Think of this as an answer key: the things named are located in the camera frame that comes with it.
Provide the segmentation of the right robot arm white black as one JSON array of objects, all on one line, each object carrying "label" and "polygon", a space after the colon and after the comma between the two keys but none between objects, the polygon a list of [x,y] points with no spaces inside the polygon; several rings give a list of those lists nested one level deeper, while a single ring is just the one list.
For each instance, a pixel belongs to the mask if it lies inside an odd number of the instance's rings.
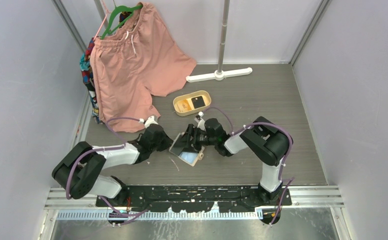
[{"label": "right robot arm white black", "polygon": [[279,199],[282,170],[294,143],[291,135],[262,116],[232,133],[227,133],[216,118],[205,120],[197,115],[196,121],[197,125],[189,124],[177,135],[169,152],[194,166],[208,146],[224,157],[250,149],[262,162],[259,198],[263,204],[273,205]]}]

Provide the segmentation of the grey VIP credit card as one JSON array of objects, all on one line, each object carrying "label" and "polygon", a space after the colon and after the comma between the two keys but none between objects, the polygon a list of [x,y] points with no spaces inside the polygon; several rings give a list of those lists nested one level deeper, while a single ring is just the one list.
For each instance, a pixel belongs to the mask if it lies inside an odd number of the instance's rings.
[{"label": "grey VIP credit card", "polygon": [[189,135],[185,133],[179,133],[176,139],[173,141],[172,146],[169,148],[169,152],[176,156],[180,156],[189,147]]}]

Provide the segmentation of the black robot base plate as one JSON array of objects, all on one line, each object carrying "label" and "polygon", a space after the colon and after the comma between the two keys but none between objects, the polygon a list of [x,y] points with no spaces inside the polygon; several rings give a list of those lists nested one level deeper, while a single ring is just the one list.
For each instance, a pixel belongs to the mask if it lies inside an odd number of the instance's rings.
[{"label": "black robot base plate", "polygon": [[288,190],[280,189],[277,196],[268,198],[258,185],[126,185],[115,198],[98,198],[95,205],[152,213],[207,213],[217,205],[220,213],[242,213],[279,204],[292,204]]}]

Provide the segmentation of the gold credit card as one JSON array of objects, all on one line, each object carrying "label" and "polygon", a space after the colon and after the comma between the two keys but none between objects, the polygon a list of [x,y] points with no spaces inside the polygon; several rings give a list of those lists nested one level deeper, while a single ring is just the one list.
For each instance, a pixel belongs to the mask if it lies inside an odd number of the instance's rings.
[{"label": "gold credit card", "polygon": [[180,100],[176,103],[177,109],[180,113],[186,113],[192,110],[188,100]]}]

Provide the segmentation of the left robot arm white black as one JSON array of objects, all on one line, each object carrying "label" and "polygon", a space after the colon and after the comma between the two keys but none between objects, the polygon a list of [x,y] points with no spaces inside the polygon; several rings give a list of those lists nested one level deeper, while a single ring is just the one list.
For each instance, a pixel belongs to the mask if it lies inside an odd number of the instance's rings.
[{"label": "left robot arm white black", "polygon": [[100,147],[81,141],[58,163],[51,175],[65,189],[68,199],[97,195],[120,207],[129,198],[127,186],[115,176],[101,175],[102,170],[139,164],[153,152],[169,149],[172,143],[163,127],[155,123],[138,138],[123,145]]}]

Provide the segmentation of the beige leather card holder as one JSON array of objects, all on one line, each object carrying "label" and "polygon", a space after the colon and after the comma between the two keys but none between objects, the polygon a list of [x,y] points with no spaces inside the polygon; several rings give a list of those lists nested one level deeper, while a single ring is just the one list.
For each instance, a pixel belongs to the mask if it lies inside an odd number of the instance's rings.
[{"label": "beige leather card holder", "polygon": [[197,150],[197,153],[183,152],[181,155],[177,157],[183,162],[187,163],[188,165],[194,167],[197,161],[203,159],[205,147],[201,145],[195,145],[193,137],[191,137],[191,143],[193,147]]}]

